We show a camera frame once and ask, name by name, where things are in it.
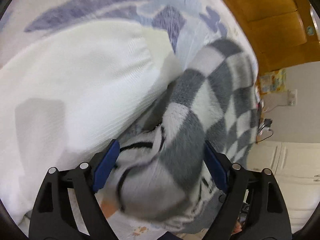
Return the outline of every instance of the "black stripe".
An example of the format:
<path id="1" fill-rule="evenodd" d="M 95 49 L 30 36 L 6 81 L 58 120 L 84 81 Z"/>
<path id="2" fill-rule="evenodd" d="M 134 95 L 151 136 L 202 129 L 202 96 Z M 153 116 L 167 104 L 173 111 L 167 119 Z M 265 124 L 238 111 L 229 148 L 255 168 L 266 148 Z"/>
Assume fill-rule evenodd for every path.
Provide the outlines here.
<path id="1" fill-rule="evenodd" d="M 124 212 L 124 205 L 123 205 L 123 201 L 121 200 L 121 188 L 122 188 L 122 185 L 124 183 L 125 178 L 128 176 L 128 173 L 130 172 L 130 170 L 131 169 L 127 169 L 124 171 L 124 173 L 122 174 L 122 176 L 119 180 L 118 186 L 117 186 L 117 197 L 118 197 L 118 201 L 120 204 L 120 211 L 121 212 Z"/>
<path id="2" fill-rule="evenodd" d="M 152 146 L 153 146 L 152 142 L 137 142 L 137 143 L 133 143 L 131 145 L 120 148 L 120 152 L 123 152 L 125 150 L 129 150 L 129 149 L 135 149 L 135 148 L 150 148 L 150 149 L 152 149 Z"/>
<path id="3" fill-rule="evenodd" d="M 161 151 L 161 149 L 162 149 L 162 146 L 163 146 L 163 144 L 164 144 L 164 140 L 165 140 L 165 137 L 164 137 L 164 127 L 161 126 L 161 144 L 160 144 L 159 151 Z"/>

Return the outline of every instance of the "silver rivet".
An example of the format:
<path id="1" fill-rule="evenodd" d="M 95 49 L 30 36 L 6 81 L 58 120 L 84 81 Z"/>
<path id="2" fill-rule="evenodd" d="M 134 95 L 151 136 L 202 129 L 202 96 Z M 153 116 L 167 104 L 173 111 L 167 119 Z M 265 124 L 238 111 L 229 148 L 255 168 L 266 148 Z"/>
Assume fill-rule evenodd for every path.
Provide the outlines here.
<path id="1" fill-rule="evenodd" d="M 81 164 L 80 164 L 80 168 L 83 169 L 83 170 L 85 170 L 85 169 L 88 168 L 88 167 L 89 167 L 89 164 L 88 164 L 88 163 L 81 163 Z"/>
<path id="2" fill-rule="evenodd" d="M 271 175 L 272 171 L 270 169 L 264 169 L 264 173 L 267 175 Z"/>
<path id="3" fill-rule="evenodd" d="M 54 174 L 55 172 L 56 172 L 56 168 L 55 167 L 51 167 L 49 170 L 48 170 L 48 172 L 50 173 L 50 174 Z"/>
<path id="4" fill-rule="evenodd" d="M 234 169 L 234 170 L 239 170 L 239 169 L 241 169 L 241 166 L 240 166 L 240 164 L 238 164 L 238 163 L 234 163 L 233 165 L 232 165 L 232 168 Z"/>

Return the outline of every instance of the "white cloth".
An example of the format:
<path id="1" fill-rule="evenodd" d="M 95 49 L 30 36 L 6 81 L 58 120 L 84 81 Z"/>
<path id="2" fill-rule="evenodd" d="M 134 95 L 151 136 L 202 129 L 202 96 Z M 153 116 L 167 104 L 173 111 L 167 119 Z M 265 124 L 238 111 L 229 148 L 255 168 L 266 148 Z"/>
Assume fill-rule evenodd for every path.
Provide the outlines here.
<path id="1" fill-rule="evenodd" d="M 48 170 L 76 167 L 123 132 L 182 72 L 162 30 L 73 26 L 0 70 L 0 197 L 16 223 Z"/>

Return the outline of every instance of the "gray and white checkered fabric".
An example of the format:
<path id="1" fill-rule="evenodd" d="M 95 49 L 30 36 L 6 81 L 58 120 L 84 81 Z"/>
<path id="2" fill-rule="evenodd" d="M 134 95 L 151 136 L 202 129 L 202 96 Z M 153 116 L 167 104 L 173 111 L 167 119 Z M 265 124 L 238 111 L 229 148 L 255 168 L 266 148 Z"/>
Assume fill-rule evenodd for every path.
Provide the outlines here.
<path id="1" fill-rule="evenodd" d="M 150 124 L 146 120 L 155 112 L 161 119 Z M 228 39 L 205 46 L 141 120 L 152 130 L 121 144 L 107 192 L 124 213 L 181 231 L 217 192 L 203 161 L 205 140 L 242 165 L 255 142 L 247 55 Z"/>

